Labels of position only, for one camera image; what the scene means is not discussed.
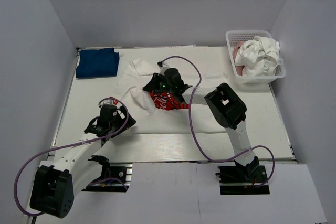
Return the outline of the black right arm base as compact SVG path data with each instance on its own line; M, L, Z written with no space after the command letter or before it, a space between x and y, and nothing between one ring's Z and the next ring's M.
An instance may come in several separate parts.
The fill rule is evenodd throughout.
M264 165L260 165L249 178L241 175L235 166L219 166L215 175L222 196L270 194L268 183L261 186L268 178Z

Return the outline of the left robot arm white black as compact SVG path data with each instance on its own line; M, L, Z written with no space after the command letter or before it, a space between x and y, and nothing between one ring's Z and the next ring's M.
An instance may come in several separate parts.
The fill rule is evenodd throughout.
M136 120L124 105L101 105L99 116L89 122L79 144L51 165L38 168L30 208L64 218L83 189L111 181L110 161L97 151L135 124Z

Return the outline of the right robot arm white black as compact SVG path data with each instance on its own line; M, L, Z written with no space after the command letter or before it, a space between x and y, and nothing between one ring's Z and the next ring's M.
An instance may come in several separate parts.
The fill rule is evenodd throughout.
M194 142L208 161L216 163L217 160L209 158L202 150L192 123L192 105L208 106L216 122L226 130L235 154L234 157L220 162L234 161L236 169L245 178L251 176L258 168L259 159L253 151L246 131L247 107L227 83L221 83L213 90L201 88L199 85L188 85L184 83L176 68L164 67L160 72L153 74L142 90L155 95L168 93L178 103L188 105L188 120Z

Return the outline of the white Coca-Cola t shirt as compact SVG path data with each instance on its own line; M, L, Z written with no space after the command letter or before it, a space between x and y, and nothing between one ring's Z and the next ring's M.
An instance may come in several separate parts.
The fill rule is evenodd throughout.
M157 70L146 61L137 58L129 63L118 81L113 96L122 101L130 115L137 121L134 134L189 133L188 106L170 109L173 100L151 97L142 88ZM192 104L192 122L195 133L223 133L207 105Z

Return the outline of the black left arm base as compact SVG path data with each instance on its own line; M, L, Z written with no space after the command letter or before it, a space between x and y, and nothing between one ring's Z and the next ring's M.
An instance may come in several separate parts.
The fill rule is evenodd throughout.
M125 193L131 182L133 164L110 164L105 177L95 179L83 192Z

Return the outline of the pink printed t shirt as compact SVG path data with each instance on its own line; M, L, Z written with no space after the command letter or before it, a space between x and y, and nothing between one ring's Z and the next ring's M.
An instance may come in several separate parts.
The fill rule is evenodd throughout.
M245 42L244 41L239 41L237 43L237 45L235 46L235 48L233 49L233 60L234 60L234 65L235 65L235 69L236 69L236 72L239 76L242 76L243 75L243 69L245 67L245 65L236 65L236 57L237 57L237 54L241 48L241 46L244 44Z

